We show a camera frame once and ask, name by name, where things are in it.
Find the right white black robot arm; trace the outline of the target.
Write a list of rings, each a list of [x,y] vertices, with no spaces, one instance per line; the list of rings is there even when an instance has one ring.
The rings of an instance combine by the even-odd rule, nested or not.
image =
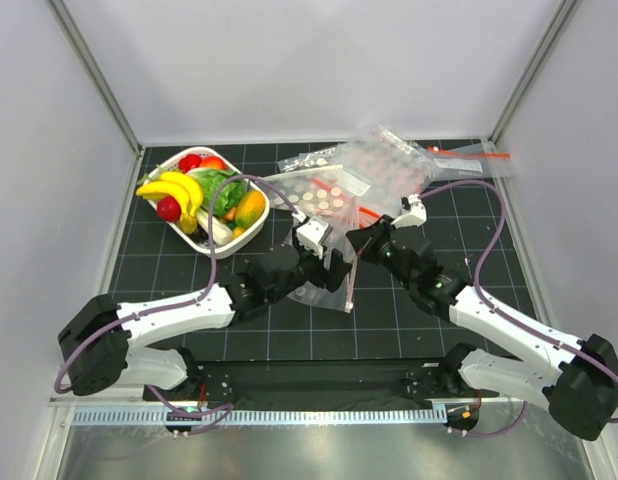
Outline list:
[[[439,372],[452,396],[488,390],[549,413],[567,432],[596,440],[618,408],[618,356],[610,341],[583,340],[548,327],[502,303],[458,272],[442,266],[416,226],[398,228],[385,216],[349,231],[360,258],[386,268],[423,312],[471,330],[511,353],[501,358],[456,346]]]

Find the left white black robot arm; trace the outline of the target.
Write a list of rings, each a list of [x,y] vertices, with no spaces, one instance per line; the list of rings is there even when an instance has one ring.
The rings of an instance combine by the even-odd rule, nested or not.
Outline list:
[[[58,335],[64,364],[54,389],[90,396],[115,384],[147,385],[189,400],[201,386],[193,359],[183,350],[158,350],[155,343],[251,321],[306,283],[335,292],[350,271],[337,249],[323,260],[286,244],[222,273],[201,291],[137,303],[95,296]]]

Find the clear pink-dotted zip bag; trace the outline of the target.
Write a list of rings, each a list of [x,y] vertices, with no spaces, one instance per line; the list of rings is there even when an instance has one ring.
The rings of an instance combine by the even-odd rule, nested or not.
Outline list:
[[[305,223],[294,219],[285,242],[300,252],[303,277],[288,298],[307,306],[351,312],[358,260],[346,233],[374,219],[357,204],[337,211],[320,209]]]

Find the orange green mango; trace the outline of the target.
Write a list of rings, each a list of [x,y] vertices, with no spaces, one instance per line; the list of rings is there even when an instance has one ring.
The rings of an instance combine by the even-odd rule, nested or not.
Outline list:
[[[264,213],[266,197],[259,190],[249,190],[240,199],[234,221],[240,228],[250,228]]]

